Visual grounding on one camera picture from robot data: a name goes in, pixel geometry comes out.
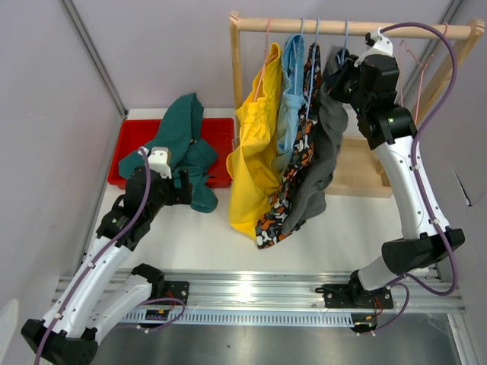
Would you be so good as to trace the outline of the grey shorts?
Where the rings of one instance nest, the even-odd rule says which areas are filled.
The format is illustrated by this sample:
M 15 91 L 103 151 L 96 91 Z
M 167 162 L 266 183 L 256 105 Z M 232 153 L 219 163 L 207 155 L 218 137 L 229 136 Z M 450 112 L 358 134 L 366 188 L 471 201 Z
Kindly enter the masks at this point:
M 282 224 L 283 234 L 297 230 L 306 220 L 326 210 L 325 189 L 333 181 L 343 134 L 349 123 L 343 104 L 328 95 L 330 76 L 339 70 L 338 54 L 341 51 L 340 46 L 333 45 L 326 57 L 319 92 L 318 123 L 312 131 L 314 157 L 300 176 L 297 194 L 291 199 L 290 213 Z

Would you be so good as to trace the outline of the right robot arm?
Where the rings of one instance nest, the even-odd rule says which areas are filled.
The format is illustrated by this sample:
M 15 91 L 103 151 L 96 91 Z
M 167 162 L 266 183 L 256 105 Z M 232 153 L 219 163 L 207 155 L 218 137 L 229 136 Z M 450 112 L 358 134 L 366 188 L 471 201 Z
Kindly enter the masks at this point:
M 377 259 L 352 273 L 347 296 L 359 307 L 416 269 L 453 261 L 465 242 L 463 231 L 452 228 L 438 206 L 419 158 L 412 114 L 395 101 L 398 79 L 395 58 L 383 55 L 348 56 L 326 79 L 328 95 L 355 111 L 358 129 L 389 180 L 401 222 L 402 237 L 385 242 Z

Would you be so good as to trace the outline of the dark green shorts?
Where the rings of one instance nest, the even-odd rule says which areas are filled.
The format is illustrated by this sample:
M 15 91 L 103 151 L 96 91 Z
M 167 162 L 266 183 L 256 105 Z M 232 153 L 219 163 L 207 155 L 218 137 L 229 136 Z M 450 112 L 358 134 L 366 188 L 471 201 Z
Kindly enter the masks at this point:
M 210 167 L 218 159 L 215 149 L 201 137 L 204 107 L 195 93 L 176 99 L 164 114 L 155 137 L 140 147 L 151 150 L 166 147 L 170 150 L 172 178 L 180 170 L 189 171 L 193 185 L 191 209 L 212 213 L 218 198 L 206 185 Z

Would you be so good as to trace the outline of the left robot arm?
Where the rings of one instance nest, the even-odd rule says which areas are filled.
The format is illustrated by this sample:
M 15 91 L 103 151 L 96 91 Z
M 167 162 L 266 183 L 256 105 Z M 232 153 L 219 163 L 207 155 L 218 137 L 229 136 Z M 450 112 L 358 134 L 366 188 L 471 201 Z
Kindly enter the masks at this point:
M 34 362 L 89 364 L 100 343 L 134 308 L 168 304 L 185 310 L 187 293 L 166 284 L 165 274 L 149 265 L 135 266 L 124 284 L 105 299 L 112 276 L 149 232 L 164 206 L 191 202 L 192 186 L 185 170 L 180 186 L 148 167 L 138 167 L 111 210 L 102 218 L 84 262 L 62 296 L 42 319 L 29 319 L 21 335 L 35 353 Z

